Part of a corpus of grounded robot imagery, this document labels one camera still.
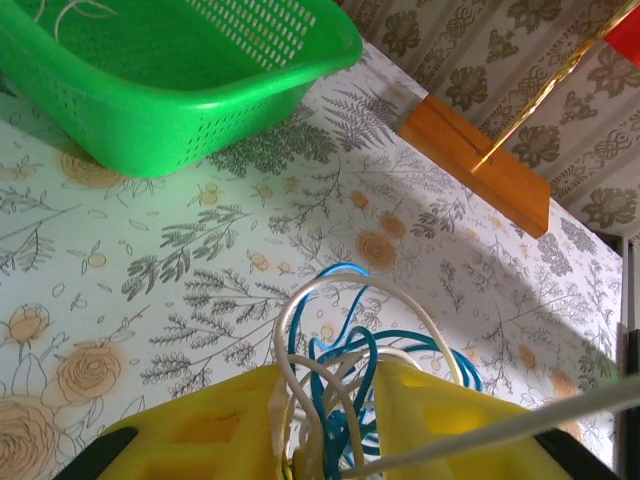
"patterned wallpaper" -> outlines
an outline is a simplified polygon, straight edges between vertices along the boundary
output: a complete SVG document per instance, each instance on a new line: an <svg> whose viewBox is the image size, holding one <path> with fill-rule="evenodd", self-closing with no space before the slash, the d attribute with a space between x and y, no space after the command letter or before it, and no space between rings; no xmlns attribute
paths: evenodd
<svg viewBox="0 0 640 480"><path fill-rule="evenodd" d="M336 0L362 34L495 137L623 0ZM640 69L595 47L507 142L593 230L640 243Z"/></svg>

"brass rod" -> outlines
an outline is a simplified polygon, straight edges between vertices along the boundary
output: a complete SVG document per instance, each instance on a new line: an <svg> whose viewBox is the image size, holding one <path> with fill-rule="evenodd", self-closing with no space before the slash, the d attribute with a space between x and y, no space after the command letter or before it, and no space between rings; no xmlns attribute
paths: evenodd
<svg viewBox="0 0 640 480"><path fill-rule="evenodd" d="M633 11L634 8L640 5L640 0L628 0L624 6L616 12L616 14L611 17L611 19L605 23L598 33L596 33L593 37L587 39L580 47L577 48L575 52L573 52L569 58L560 66L560 68L553 74L542 86L540 91L533 97L529 103L522 109L522 111L514 118L511 123L500 133L498 138L493 142L491 147L482 155L482 159L480 163L476 165L471 171L474 173L478 168L480 168L490 157L495 153L498 148L502 146L502 144L515 132L520 125L522 125L532 114L536 111L536 109L540 106L542 101L547 98L547 96L551 93L551 91L558 86L560 82L562 82L565 78L567 78L571 72L575 70L580 61L584 58L587 52L593 47L596 43L606 37L611 31L616 28L622 21L629 16L629 14Z"/></svg>

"basket rim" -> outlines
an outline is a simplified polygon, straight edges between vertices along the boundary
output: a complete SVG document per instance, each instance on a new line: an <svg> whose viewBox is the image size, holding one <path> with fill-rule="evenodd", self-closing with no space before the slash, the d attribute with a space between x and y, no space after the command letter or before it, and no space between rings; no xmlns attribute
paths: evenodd
<svg viewBox="0 0 640 480"><path fill-rule="evenodd" d="M126 110L131 109L132 102L151 108L159 104L174 104L185 109L206 109L218 104L258 101L353 66L362 55L360 33L347 14L332 0L310 0L308 3L318 2L326 2L333 30L342 32L343 50L338 52L340 55L336 55L335 51L327 51L323 58L317 60L294 63L220 87L189 92L137 84L94 67L47 34L14 0L0 0L0 10L3 12L0 31L8 35L23 52L37 56L41 68L50 72L60 83L84 95Z"/></svg>

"red object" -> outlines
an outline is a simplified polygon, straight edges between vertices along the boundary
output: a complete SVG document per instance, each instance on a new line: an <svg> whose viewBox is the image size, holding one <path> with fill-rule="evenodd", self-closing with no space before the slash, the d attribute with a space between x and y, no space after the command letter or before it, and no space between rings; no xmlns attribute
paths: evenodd
<svg viewBox="0 0 640 480"><path fill-rule="evenodd" d="M640 8L605 37L609 45L640 67Z"/></svg>

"dark edge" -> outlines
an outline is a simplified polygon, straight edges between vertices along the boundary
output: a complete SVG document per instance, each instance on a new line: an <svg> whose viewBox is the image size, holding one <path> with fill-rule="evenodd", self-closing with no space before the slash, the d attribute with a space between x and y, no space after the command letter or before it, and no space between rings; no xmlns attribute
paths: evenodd
<svg viewBox="0 0 640 480"><path fill-rule="evenodd" d="M574 480L620 480L580 442L558 429L535 435L538 444Z"/></svg>
<svg viewBox="0 0 640 480"><path fill-rule="evenodd" d="M97 480L137 434L137 428L124 427L96 438L54 480Z"/></svg>

